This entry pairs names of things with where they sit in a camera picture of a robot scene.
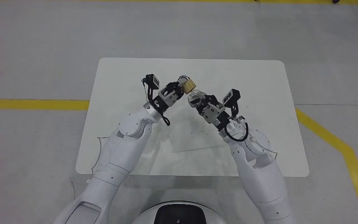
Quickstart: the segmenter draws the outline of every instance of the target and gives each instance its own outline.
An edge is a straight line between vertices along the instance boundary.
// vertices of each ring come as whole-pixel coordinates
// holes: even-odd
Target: white table
[[[120,119],[145,103],[141,79],[154,73],[161,88],[186,74],[197,88],[221,101],[231,88],[241,92],[239,115],[264,132],[284,176],[309,173],[293,100],[282,62],[102,58],[87,113],[76,170],[90,174],[100,150],[97,137],[109,136]],[[214,126],[187,103],[186,95],[165,113],[171,121],[155,124],[148,144],[131,174],[238,176],[228,146]]]

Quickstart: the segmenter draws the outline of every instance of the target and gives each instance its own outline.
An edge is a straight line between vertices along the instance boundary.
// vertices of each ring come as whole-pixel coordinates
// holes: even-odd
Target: white board
[[[90,174],[100,143],[121,118],[145,103],[141,79],[154,73],[167,83],[185,74],[197,89],[221,101],[231,88],[240,90],[239,115],[251,128],[267,135],[284,176],[309,173],[284,64],[272,60],[209,60],[161,58],[102,58],[77,158],[76,170]],[[184,176],[238,176],[227,145],[217,130],[199,116],[187,96],[165,113],[171,121],[153,126],[148,144],[131,174]]]

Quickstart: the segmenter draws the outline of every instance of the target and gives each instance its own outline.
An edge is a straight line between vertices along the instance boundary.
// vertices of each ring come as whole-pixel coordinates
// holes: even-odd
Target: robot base
[[[194,202],[164,202],[140,214],[133,224],[227,224],[224,219],[203,205]]]

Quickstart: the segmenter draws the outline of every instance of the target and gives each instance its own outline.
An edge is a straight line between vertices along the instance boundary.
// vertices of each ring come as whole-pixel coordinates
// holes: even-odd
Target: robot forearm
[[[152,132],[152,124],[163,118],[170,125],[163,113],[184,93],[195,88],[188,77],[181,76],[178,81],[160,90],[153,99],[153,90],[159,89],[158,79],[149,74],[142,81],[143,85],[148,85],[148,102],[137,113],[128,114],[119,123],[102,149],[93,178],[84,192],[60,213],[55,224],[107,223],[113,198],[139,161]]]
[[[240,93],[230,90],[223,103],[214,95],[199,90],[193,91],[189,104],[196,108],[204,119],[213,124],[220,136],[230,146],[231,155],[237,164],[239,176],[250,199],[266,224],[295,224],[284,178],[276,160],[269,152],[270,143],[258,130],[249,129],[244,117],[236,117]],[[231,109],[231,116],[225,112]]]
[[[238,143],[229,144],[231,154],[246,193],[266,224],[294,224],[284,178],[274,158],[263,155],[254,166],[246,159],[246,151]]]

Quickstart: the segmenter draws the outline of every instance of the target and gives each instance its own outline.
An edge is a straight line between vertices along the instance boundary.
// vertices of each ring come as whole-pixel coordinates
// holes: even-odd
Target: gray floor
[[[164,2],[0,2],[0,98],[88,100],[103,57],[281,60],[296,106],[358,153],[358,7]],[[1,223],[51,223],[84,189],[85,111],[0,110]],[[356,223],[341,154],[300,125],[310,168],[286,178],[300,223]],[[165,200],[262,223],[238,178],[130,176],[110,223]]]

